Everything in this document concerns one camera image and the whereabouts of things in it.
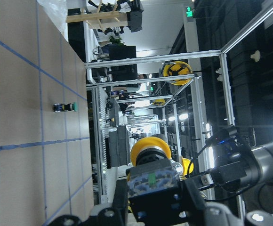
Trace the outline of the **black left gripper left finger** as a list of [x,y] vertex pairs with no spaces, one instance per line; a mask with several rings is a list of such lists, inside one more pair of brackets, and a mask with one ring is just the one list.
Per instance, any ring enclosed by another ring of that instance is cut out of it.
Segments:
[[128,184],[126,180],[117,180],[112,202],[114,216],[112,226],[125,226],[128,221]]

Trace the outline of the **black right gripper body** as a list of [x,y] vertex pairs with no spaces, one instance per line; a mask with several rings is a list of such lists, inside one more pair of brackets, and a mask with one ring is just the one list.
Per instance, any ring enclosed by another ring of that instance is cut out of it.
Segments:
[[200,191],[220,187],[230,193],[243,192],[256,184],[256,159],[234,125],[206,139],[197,156],[209,147],[220,149],[222,154],[214,160],[213,168],[193,176]]

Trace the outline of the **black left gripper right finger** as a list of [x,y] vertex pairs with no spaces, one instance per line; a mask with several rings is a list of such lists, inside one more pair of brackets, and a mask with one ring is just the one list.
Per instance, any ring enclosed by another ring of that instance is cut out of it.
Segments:
[[204,211],[205,201],[200,191],[192,180],[183,180],[182,185],[182,206],[183,210],[189,212]]

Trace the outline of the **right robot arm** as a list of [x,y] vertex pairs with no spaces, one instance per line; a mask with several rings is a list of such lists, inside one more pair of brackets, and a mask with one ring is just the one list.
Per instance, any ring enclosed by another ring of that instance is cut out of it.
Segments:
[[229,125],[208,138],[206,145],[222,153],[214,160],[214,168],[191,177],[199,190],[220,187],[242,193],[260,183],[273,185],[273,142],[251,148]]

